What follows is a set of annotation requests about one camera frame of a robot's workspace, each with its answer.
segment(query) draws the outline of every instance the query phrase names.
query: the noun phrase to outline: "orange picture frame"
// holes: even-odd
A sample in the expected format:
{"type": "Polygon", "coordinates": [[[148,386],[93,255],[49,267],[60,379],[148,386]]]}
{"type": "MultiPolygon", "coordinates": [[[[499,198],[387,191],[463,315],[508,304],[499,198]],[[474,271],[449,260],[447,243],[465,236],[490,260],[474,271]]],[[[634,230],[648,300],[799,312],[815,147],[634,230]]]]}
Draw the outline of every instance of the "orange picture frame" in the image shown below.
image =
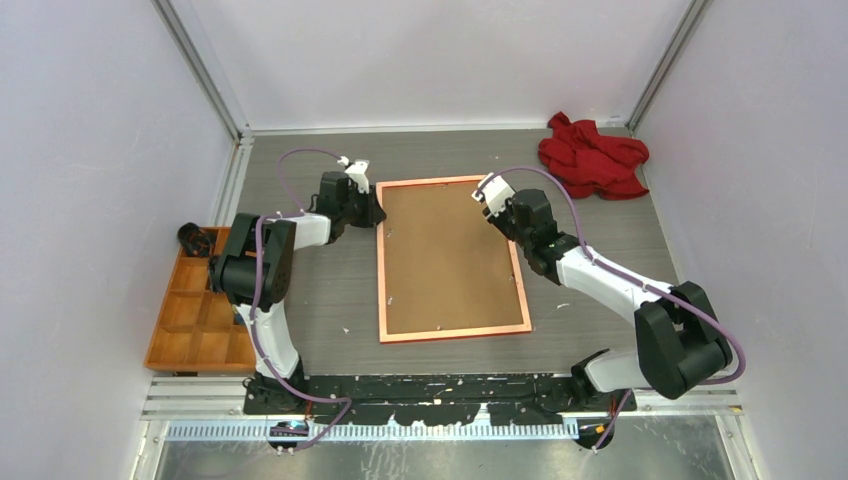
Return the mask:
{"type": "MultiPolygon", "coordinates": [[[[476,187],[477,183],[484,178],[484,175],[470,175],[460,177],[443,177],[443,178],[428,178],[416,180],[401,180],[379,182],[376,184],[377,199],[383,205],[384,192],[386,189],[417,187],[417,186],[432,186],[432,185],[447,185],[455,183],[469,183],[469,201],[471,199],[471,190],[476,187]]],[[[480,208],[480,219],[485,221],[482,216],[482,207],[480,208]]],[[[479,337],[490,335],[506,335],[516,333],[532,332],[533,327],[530,321],[530,312],[527,307],[527,296],[524,291],[524,281],[521,276],[521,268],[519,264],[518,252],[515,243],[506,241],[505,254],[509,255],[509,264],[512,267],[511,278],[514,279],[518,310],[520,311],[520,322],[511,323],[508,325],[497,325],[490,327],[474,327],[474,328],[459,328],[448,330],[428,330],[422,332],[410,333],[389,333],[388,328],[388,309],[390,302],[387,293],[387,273],[386,273],[386,222],[380,223],[377,226],[377,298],[379,302],[379,340],[380,343],[395,343],[395,342],[415,342],[424,340],[443,340],[451,338],[463,337],[479,337]]],[[[493,235],[500,235],[495,227],[491,227],[493,235]]]]}

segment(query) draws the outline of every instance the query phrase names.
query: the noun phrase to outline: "metal floor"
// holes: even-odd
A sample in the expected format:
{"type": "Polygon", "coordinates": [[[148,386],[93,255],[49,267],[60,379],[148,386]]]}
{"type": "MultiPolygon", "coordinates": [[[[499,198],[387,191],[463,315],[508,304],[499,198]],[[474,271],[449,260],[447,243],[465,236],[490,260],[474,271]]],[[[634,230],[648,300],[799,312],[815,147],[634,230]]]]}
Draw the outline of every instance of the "metal floor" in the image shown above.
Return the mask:
{"type": "Polygon", "coordinates": [[[166,442],[157,479],[732,479],[714,417],[623,417],[597,456],[556,440],[323,443],[277,457],[267,443],[166,442]]]}
{"type": "MultiPolygon", "coordinates": [[[[626,135],[623,129],[604,133],[626,135]]],[[[239,211],[296,211],[274,172],[279,155],[295,147],[321,147],[352,160],[371,160],[369,178],[379,182],[539,165],[536,147],[549,135],[550,130],[501,130],[258,136],[239,211]]],[[[318,191],[321,173],[338,169],[321,154],[298,154],[287,162],[287,181],[307,205],[318,191]]],[[[565,200],[548,180],[530,172],[510,174],[507,180],[516,190],[544,189],[560,229],[574,232],[565,200]]],[[[591,197],[578,200],[577,207],[589,243],[599,252],[643,275],[676,283],[649,196],[623,202],[591,197]]],[[[335,244],[295,255],[286,315],[307,373],[565,372],[600,349],[635,345],[633,329],[612,311],[537,276],[526,262],[522,273],[534,332],[381,345],[376,263],[375,231],[351,227],[335,244]]]]}

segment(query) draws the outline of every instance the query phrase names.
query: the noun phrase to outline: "gray table surface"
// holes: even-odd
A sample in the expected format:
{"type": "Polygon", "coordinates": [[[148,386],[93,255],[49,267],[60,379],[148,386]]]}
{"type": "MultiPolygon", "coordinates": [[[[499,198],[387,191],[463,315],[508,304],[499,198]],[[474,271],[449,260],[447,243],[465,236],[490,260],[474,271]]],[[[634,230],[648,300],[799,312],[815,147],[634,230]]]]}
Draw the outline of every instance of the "gray table surface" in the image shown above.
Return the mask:
{"type": "MultiPolygon", "coordinates": [[[[622,130],[607,134],[624,134],[622,130]]],[[[536,147],[549,130],[278,135],[256,138],[239,211],[296,211],[275,175],[284,151],[322,147],[371,161],[372,182],[485,174],[513,165],[539,165],[536,147]]],[[[307,205],[321,173],[338,169],[326,155],[289,157],[283,170],[307,205]]],[[[560,230],[574,232],[567,204],[539,175],[507,175],[516,189],[541,188],[560,230]]],[[[610,202],[577,201],[589,243],[608,258],[657,280],[676,282],[650,196],[610,202]]],[[[308,374],[567,372],[603,348],[632,348],[633,329],[590,297],[558,287],[522,263],[532,333],[381,345],[377,340],[374,230],[348,227],[333,245],[300,250],[286,296],[292,341],[308,374]]]]}

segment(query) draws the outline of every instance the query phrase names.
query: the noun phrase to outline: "wooden frame border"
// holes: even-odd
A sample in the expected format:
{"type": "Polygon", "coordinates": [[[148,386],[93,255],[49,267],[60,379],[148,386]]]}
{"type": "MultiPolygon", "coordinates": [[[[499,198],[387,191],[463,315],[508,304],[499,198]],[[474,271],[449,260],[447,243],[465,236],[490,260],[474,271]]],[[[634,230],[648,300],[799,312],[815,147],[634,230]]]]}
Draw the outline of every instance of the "wooden frame border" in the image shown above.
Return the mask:
{"type": "MultiPolygon", "coordinates": [[[[417,180],[399,180],[393,182],[379,182],[377,188],[377,201],[382,205],[383,190],[386,188],[411,187],[418,185],[433,185],[445,183],[473,182],[475,185],[485,178],[484,175],[469,175],[464,177],[424,178],[417,180]]],[[[515,278],[515,288],[518,292],[518,303],[521,308],[522,323],[515,325],[501,325],[498,327],[463,328],[459,330],[429,331],[419,333],[394,333],[388,331],[386,310],[388,308],[386,298],[386,258],[384,251],[385,233],[384,223],[377,225],[377,302],[379,303],[379,329],[380,343],[416,342],[423,340],[444,340],[448,338],[480,337],[489,335],[505,335],[510,333],[528,333],[533,331],[530,324],[530,311],[527,308],[527,294],[524,292],[524,280],[521,277],[521,266],[518,260],[518,251],[515,242],[507,241],[509,256],[512,263],[512,275],[515,278]]]]}

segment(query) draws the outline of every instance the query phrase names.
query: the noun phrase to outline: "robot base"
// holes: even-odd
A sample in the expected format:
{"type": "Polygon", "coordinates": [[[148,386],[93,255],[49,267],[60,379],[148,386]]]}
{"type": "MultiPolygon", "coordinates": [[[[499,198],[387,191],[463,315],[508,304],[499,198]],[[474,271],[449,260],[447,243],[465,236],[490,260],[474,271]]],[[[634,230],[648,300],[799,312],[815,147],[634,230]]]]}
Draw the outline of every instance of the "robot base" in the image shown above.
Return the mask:
{"type": "MultiPolygon", "coordinates": [[[[624,395],[624,391],[616,391],[597,394],[590,400],[580,398],[578,395],[582,392],[574,391],[574,377],[550,373],[313,375],[306,378],[299,364],[290,380],[292,386],[297,385],[300,391],[310,395],[352,398],[353,407],[341,419],[342,424],[386,425],[391,419],[405,426],[416,421],[428,426],[457,422],[465,425],[473,422],[483,410],[493,426],[555,425],[562,424],[560,412],[597,413],[601,418],[581,424],[584,428],[580,430],[581,438],[577,443],[587,448],[597,441],[598,427],[608,422],[609,417],[603,415],[609,414],[612,400],[620,401],[624,395]]],[[[309,412],[316,423],[327,424],[341,408],[337,403],[314,403],[310,407],[308,402],[283,389],[275,379],[258,373],[248,379],[245,386],[243,411],[248,415],[307,415],[309,412]]],[[[633,398],[624,409],[636,409],[633,398]]]]}

